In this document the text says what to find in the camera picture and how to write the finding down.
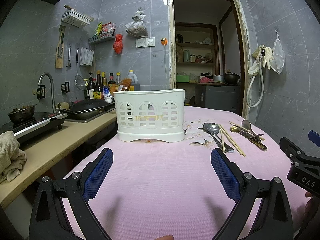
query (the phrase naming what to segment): chopstick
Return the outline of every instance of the chopstick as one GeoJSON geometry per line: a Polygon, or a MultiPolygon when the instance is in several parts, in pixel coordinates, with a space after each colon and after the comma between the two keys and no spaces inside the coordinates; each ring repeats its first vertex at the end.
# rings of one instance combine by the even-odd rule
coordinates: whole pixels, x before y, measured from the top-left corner
{"type": "MultiPolygon", "coordinates": [[[[234,122],[229,121],[229,123],[232,124],[232,125],[234,125],[234,126],[236,126],[236,127],[241,128],[242,130],[245,130],[245,131],[248,132],[248,133],[251,133],[251,134],[252,134],[252,131],[250,131],[250,130],[248,130],[248,129],[246,129],[246,128],[243,128],[242,126],[240,126],[240,125],[238,125],[238,124],[236,124],[236,123],[234,123],[234,122]]],[[[259,136],[259,138],[260,138],[262,141],[265,141],[265,138],[263,138],[262,136],[259,136]]]]}
{"type": "Polygon", "coordinates": [[[224,139],[223,139],[223,134],[222,134],[222,132],[221,132],[221,129],[220,129],[220,135],[221,135],[221,141],[222,141],[222,151],[224,152],[224,151],[225,151],[224,139]]]}
{"type": "Polygon", "coordinates": [[[232,145],[236,148],[236,150],[243,156],[245,157],[245,153],[243,152],[243,150],[241,150],[241,148],[239,147],[239,145],[231,138],[231,136],[228,134],[228,132],[223,128],[222,125],[218,124],[220,130],[223,132],[223,134],[227,137],[227,139],[229,140],[229,142],[232,143],[232,145]]]}

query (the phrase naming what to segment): beige towel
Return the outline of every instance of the beige towel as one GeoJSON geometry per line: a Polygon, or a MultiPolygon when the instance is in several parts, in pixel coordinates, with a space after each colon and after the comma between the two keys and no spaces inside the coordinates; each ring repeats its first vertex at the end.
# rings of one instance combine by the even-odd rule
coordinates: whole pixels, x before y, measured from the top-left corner
{"type": "Polygon", "coordinates": [[[26,153],[19,149],[20,143],[12,131],[0,135],[0,183],[12,181],[20,174],[27,160],[26,153]]]}

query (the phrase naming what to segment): red plastic bag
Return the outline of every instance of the red plastic bag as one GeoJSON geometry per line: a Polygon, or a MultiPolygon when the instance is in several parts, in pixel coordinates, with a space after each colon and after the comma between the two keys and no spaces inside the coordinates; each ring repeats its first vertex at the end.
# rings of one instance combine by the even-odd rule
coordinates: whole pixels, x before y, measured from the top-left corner
{"type": "Polygon", "coordinates": [[[117,54],[120,54],[123,49],[122,38],[123,36],[121,34],[116,34],[116,40],[115,40],[115,43],[113,44],[113,49],[117,54]]]}

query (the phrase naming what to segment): doorway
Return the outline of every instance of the doorway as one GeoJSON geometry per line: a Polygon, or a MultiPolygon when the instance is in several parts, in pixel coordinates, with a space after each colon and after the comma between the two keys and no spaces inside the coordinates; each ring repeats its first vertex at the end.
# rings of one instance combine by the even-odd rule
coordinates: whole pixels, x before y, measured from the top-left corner
{"type": "Polygon", "coordinates": [[[250,55],[239,0],[168,0],[168,5],[170,89],[185,89],[186,105],[233,111],[246,118],[250,55]],[[212,82],[212,75],[227,71],[240,76],[238,85],[212,82]]]}

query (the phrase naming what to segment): pink tablecloth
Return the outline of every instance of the pink tablecloth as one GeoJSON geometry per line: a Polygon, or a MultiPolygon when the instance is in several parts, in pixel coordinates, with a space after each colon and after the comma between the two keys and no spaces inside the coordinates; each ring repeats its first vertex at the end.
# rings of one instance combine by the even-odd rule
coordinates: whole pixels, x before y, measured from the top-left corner
{"type": "MultiPolygon", "coordinates": [[[[185,121],[207,120],[229,129],[228,121],[240,124],[243,118],[231,112],[185,107],[185,121]]],[[[264,133],[257,127],[253,130],[264,133]]],[[[241,135],[232,133],[232,137],[247,156],[237,151],[227,156],[243,172],[249,171],[258,179],[278,176],[283,180],[297,229],[307,199],[305,190],[286,179],[290,160],[266,133],[266,152],[241,135]]],[[[113,165],[89,204],[113,240],[153,240],[167,234],[177,240],[212,239],[235,202],[227,197],[210,163],[215,147],[189,144],[190,140],[123,142],[114,136],[73,169],[82,171],[104,147],[112,149],[113,165]]],[[[259,203],[256,201],[242,236],[248,234],[259,203]]],[[[67,201],[65,208],[75,234],[83,237],[67,201]]]]}

